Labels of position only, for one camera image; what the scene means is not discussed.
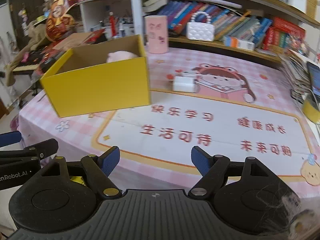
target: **table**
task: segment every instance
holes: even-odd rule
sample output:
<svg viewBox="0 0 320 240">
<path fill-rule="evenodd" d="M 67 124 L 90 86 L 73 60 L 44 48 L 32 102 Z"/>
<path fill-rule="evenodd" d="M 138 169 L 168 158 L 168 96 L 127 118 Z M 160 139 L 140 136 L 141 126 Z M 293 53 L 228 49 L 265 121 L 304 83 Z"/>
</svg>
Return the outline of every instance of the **table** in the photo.
<svg viewBox="0 0 320 240">
<path fill-rule="evenodd" d="M 177 48 L 148 54 L 148 65 L 151 106 L 59 118 L 40 92 L 19 113 L 25 145 L 55 138 L 67 161 L 117 145 L 121 160 L 111 179 L 122 189 L 192 187 L 201 177 L 190 159 L 198 145 L 232 161 L 255 156 L 299 196 L 320 195 L 320 180 L 306 174 L 312 168 L 320 177 L 317 160 L 308 165 L 319 146 L 280 71 Z M 201 73 L 197 93 L 170 90 L 166 76 L 176 70 Z"/>
</svg>

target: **pink cylindrical container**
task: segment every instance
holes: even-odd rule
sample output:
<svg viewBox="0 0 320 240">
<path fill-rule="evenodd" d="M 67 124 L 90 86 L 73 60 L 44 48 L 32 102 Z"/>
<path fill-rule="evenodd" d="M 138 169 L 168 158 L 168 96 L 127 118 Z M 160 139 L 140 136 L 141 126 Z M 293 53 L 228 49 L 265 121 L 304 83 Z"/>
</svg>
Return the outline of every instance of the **pink cylindrical container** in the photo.
<svg viewBox="0 0 320 240">
<path fill-rule="evenodd" d="M 166 15 L 145 17 L 146 34 L 148 35 L 148 52 L 163 54 L 168 52 L 168 23 Z"/>
</svg>

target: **pearl handle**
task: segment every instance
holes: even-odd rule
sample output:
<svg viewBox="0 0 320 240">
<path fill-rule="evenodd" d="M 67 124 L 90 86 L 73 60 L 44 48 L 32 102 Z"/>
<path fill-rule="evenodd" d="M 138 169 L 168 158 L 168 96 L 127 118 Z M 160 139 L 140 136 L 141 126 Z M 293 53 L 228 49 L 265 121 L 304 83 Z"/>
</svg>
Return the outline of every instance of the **pearl handle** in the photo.
<svg viewBox="0 0 320 240">
<path fill-rule="evenodd" d="M 208 13 L 206 12 L 203 12 L 203 11 L 197 11 L 195 12 L 192 16 L 191 16 L 191 22 L 195 22 L 196 20 L 196 17 L 199 15 L 199 14 L 204 14 L 206 17 L 207 17 L 207 23 L 208 24 L 211 24 L 211 17 Z"/>
</svg>

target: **yellow cardboard box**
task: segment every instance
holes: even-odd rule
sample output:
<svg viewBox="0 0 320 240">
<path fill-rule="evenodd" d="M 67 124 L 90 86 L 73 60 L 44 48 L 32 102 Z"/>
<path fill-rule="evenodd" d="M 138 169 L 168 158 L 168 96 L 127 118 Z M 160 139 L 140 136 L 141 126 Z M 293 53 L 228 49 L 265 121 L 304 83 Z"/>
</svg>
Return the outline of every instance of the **yellow cardboard box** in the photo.
<svg viewBox="0 0 320 240">
<path fill-rule="evenodd" d="M 106 63 L 108 53 L 138 58 Z M 139 35 L 69 49 L 41 78 L 59 117 L 149 105 L 147 57 Z"/>
</svg>

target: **cartoon bear print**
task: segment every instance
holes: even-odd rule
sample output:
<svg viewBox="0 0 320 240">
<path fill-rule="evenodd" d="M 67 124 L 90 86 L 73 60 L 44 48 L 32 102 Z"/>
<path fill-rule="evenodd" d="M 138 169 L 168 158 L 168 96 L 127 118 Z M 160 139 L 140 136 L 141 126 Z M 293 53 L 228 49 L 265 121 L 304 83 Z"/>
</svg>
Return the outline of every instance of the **cartoon bear print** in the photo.
<svg viewBox="0 0 320 240">
<path fill-rule="evenodd" d="M 310 154 L 300 169 L 302 177 L 312 186 L 320 185 L 320 166 L 315 162 L 315 155 Z"/>
<path fill-rule="evenodd" d="M 199 73 L 196 79 L 199 94 L 247 103 L 256 100 L 247 79 L 234 68 L 200 64 L 192 70 Z"/>
</svg>

